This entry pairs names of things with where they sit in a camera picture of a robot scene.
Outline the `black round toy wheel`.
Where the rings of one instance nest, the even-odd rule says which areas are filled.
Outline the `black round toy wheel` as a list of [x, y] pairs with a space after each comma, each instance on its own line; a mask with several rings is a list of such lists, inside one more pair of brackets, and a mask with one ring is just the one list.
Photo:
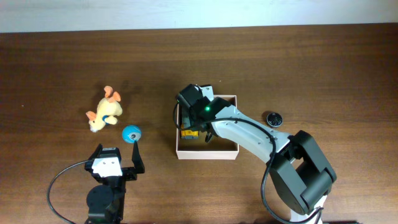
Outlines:
[[278, 128], [283, 124], [283, 117], [279, 113], [269, 113], [266, 116], [266, 123], [272, 128]]

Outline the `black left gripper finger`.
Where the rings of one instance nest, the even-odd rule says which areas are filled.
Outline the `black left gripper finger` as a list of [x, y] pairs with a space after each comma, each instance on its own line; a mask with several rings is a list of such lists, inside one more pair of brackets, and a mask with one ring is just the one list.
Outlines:
[[132, 151], [132, 163], [137, 174], [143, 174], [145, 172], [145, 166], [141, 158], [137, 141], [134, 142]]
[[98, 157], [98, 155], [100, 154], [102, 148], [103, 148], [102, 144], [98, 144], [98, 146], [96, 147], [94, 153], [92, 153], [92, 155], [89, 157], [89, 160], [96, 159]]

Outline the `yellow grey toy dump truck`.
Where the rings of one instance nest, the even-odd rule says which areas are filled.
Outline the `yellow grey toy dump truck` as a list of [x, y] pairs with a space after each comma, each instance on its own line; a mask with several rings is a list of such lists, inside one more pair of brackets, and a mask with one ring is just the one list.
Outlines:
[[188, 114], [188, 111], [185, 108], [181, 109], [181, 125], [180, 128], [182, 131], [180, 132], [180, 138], [181, 139], [198, 139], [199, 138], [199, 132], [198, 131], [192, 131], [190, 129], [184, 130], [184, 128], [190, 127], [191, 122], [190, 122], [190, 117]]

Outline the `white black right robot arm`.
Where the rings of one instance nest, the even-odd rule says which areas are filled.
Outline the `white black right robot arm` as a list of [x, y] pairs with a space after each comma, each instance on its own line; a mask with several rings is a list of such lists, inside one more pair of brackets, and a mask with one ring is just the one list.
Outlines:
[[[176, 110], [186, 110], [189, 130], [228, 139], [266, 164], [261, 198], [266, 210], [281, 223], [322, 222], [323, 204], [337, 180], [315, 139], [305, 131], [279, 132], [246, 116], [229, 101], [215, 96], [210, 85], [189, 84], [175, 97]], [[271, 179], [290, 219], [278, 216], [267, 203], [266, 181]]]

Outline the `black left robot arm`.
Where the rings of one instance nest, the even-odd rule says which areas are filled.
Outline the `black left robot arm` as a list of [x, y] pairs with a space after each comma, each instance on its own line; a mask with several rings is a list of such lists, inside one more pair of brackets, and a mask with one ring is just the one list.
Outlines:
[[134, 181], [145, 172], [137, 142], [133, 143], [132, 167], [121, 166], [117, 147], [97, 146], [85, 162], [85, 170], [99, 183], [86, 196], [86, 223], [120, 223], [123, 220], [126, 182]]

